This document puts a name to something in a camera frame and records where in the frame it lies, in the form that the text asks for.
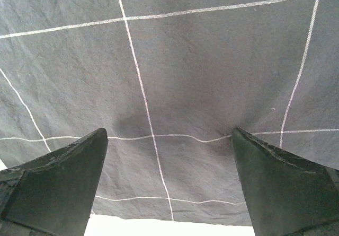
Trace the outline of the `dark grey checked cloth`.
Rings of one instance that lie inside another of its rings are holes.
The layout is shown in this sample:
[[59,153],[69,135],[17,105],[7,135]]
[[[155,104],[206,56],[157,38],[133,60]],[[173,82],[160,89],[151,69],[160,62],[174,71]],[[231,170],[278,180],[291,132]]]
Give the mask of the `dark grey checked cloth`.
[[1,0],[1,163],[100,127],[94,214],[249,226],[235,127],[338,168],[338,0]]

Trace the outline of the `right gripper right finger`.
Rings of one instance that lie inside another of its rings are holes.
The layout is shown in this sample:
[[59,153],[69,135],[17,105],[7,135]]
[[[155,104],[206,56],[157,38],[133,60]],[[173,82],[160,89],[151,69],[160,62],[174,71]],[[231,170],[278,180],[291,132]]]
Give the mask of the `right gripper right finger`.
[[241,128],[231,142],[255,235],[338,235],[338,170]]

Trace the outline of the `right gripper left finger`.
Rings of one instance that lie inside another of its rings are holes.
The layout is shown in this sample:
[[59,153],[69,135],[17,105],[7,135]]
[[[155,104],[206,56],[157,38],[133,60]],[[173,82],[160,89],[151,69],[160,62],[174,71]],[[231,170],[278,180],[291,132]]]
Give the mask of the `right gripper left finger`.
[[1,171],[1,235],[84,235],[108,148],[99,128]]

